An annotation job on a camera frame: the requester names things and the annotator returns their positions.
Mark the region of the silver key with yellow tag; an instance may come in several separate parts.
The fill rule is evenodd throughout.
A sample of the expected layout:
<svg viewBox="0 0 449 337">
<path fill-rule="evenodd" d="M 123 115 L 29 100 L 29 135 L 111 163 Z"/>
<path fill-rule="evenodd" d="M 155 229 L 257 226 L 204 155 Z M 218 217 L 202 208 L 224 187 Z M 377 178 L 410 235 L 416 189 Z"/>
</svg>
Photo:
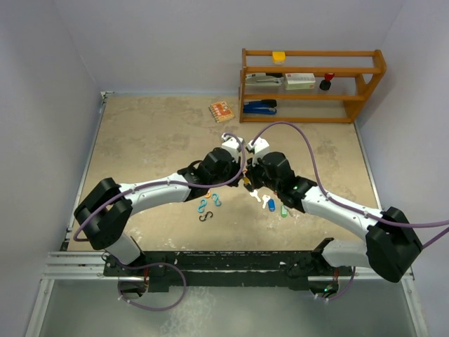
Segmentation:
<svg viewBox="0 0 449 337">
<path fill-rule="evenodd" d="M 247 189 L 247 191 L 252 192 L 254 190 L 251 181 L 248 177 L 243 178 L 243 186 Z"/>
</svg>

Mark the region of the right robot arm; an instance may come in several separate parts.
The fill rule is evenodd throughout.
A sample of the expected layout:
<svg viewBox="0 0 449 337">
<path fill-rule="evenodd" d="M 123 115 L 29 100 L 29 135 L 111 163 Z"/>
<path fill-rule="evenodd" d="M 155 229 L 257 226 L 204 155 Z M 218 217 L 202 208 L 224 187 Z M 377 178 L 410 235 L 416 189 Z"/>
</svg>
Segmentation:
<svg viewBox="0 0 449 337">
<path fill-rule="evenodd" d="M 324 193 L 317 182 L 296 175 L 280 152 L 249 159 L 245 176 L 254 188 L 274 192 L 287 208 L 328 220 L 361 240 L 354 244 L 334 239 L 326 244 L 311 262 L 320 275 L 342 266 L 369 267 L 397 283 L 423 250 L 414 229 L 401 225 L 408 221 L 402 211 L 373 209 Z"/>
</svg>

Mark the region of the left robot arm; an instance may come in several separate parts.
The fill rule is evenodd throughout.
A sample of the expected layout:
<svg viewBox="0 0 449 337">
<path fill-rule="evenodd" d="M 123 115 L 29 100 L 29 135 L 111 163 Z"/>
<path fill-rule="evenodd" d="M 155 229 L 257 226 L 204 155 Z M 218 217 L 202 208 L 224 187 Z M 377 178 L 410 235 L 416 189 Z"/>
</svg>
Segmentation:
<svg viewBox="0 0 449 337">
<path fill-rule="evenodd" d="M 128 220 L 164 204 L 200 199 L 215 187 L 237 186 L 244 160 L 240 153 L 239 145 L 235 148 L 222 145 L 170 176 L 145 183 L 101 180 L 74 212 L 79 224 L 74 241 L 88 242 L 93 249 L 106 251 L 128 275 L 139 274 L 145 265 L 144 254 L 124 232 Z"/>
</svg>

